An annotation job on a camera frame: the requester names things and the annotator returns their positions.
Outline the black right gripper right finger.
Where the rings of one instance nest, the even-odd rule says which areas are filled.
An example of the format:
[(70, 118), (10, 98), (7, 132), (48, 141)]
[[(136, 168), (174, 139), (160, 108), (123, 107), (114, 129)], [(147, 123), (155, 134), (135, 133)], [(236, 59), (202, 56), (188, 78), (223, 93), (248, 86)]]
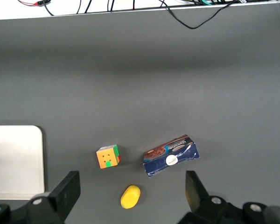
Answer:
[(185, 195), (191, 211), (180, 224), (243, 224), (242, 210), (219, 196), (211, 196), (195, 171), (187, 171)]

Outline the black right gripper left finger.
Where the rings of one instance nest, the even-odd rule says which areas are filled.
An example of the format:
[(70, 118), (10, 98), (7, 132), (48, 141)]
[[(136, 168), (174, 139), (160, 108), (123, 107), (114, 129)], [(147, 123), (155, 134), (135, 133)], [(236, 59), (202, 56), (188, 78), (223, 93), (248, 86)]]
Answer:
[(70, 171), (48, 196), (39, 196), (27, 203), (27, 223), (63, 224), (80, 194), (79, 172)]

